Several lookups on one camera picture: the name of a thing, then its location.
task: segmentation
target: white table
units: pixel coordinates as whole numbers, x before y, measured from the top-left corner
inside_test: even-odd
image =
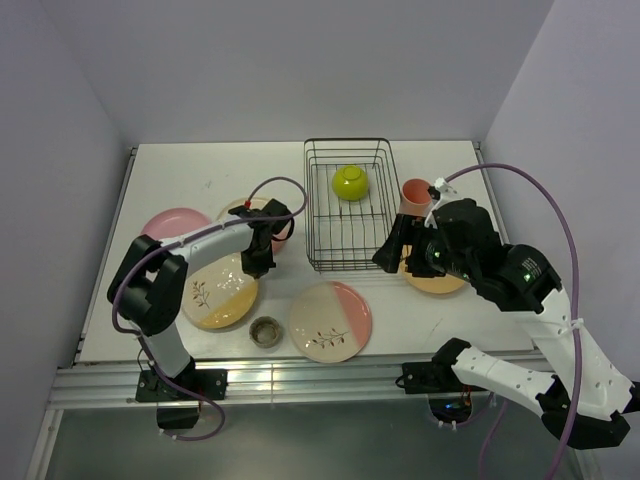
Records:
[[[477,164],[473,145],[468,141],[392,142],[392,148],[401,183],[411,177],[435,180]],[[106,291],[131,241],[151,217],[183,206],[215,218],[229,201],[247,195],[267,177],[288,175],[302,182],[303,167],[303,142],[141,145],[87,314],[79,361],[135,360],[138,343],[113,329]],[[493,216],[489,193],[479,172],[461,177],[455,186]],[[276,197],[292,210],[300,202],[299,192],[284,184],[268,185],[260,196]],[[485,351],[532,349],[529,338],[509,315],[478,297],[470,287],[438,297],[415,290],[399,274],[315,272],[305,254],[303,216],[298,218],[296,233],[276,257],[278,267],[260,280],[257,305],[246,318],[224,332],[207,332],[192,326],[182,315],[178,317],[183,342],[194,358],[299,358],[301,355],[286,332],[273,349],[255,347],[249,339],[249,325],[252,319],[269,315],[286,327],[292,299],[309,285],[324,280],[351,285],[372,309],[373,333],[360,355],[432,353],[454,336]]]

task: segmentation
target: plate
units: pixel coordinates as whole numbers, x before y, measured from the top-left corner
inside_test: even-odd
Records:
[[[242,272],[240,254],[234,253],[187,278],[182,313],[198,328],[224,328],[244,317],[257,296],[258,282]]]
[[[342,362],[367,344],[371,320],[371,310],[358,292],[341,282],[324,282],[293,301],[289,334],[311,360]]]
[[[247,200],[246,197],[238,198],[234,200],[229,205],[227,205],[222,210],[220,210],[220,213],[216,217],[216,220],[221,221],[223,218],[227,216],[227,213],[229,212],[229,210],[231,210],[233,207],[237,207],[238,205],[243,205],[246,200]],[[268,198],[256,197],[251,200],[251,208],[264,208],[265,205],[269,203],[269,200],[270,199]],[[288,223],[287,226],[284,227],[278,235],[276,235],[276,238],[287,238],[287,234],[289,233],[290,228],[291,228],[291,224]],[[285,243],[286,241],[284,242],[271,241],[271,251],[273,252],[273,254],[275,255],[276,253],[278,253],[282,249],[282,247],[284,247]]]
[[[189,233],[210,223],[209,217],[192,208],[171,208],[149,220],[141,234],[160,240]]]
[[[411,253],[411,247],[406,247],[403,256],[408,256]],[[409,284],[418,290],[427,293],[434,293],[437,295],[444,295],[447,293],[453,293],[456,290],[461,289],[467,282],[454,277],[453,275],[445,275],[444,277],[436,278],[418,278],[413,277],[409,272],[406,272],[407,265],[404,260],[400,262],[399,269],[402,271],[402,275]]]

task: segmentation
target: wire dish rack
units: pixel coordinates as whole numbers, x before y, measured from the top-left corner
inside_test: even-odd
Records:
[[[384,138],[312,138],[304,143],[307,257],[317,271],[374,270],[373,254],[391,232],[400,184],[391,144]],[[369,179],[360,201],[339,199],[331,180],[355,165]]]

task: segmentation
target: pink cup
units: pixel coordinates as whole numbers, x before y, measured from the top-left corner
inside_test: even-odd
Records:
[[[421,178],[412,178],[402,185],[402,201],[400,212],[415,217],[426,217],[431,205],[428,188],[431,185]]]

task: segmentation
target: pink and white plate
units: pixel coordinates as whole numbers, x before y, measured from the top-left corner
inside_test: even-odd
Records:
[[[324,282],[293,301],[289,334],[303,355],[321,363],[342,362],[357,354],[371,336],[371,310],[354,289]]]

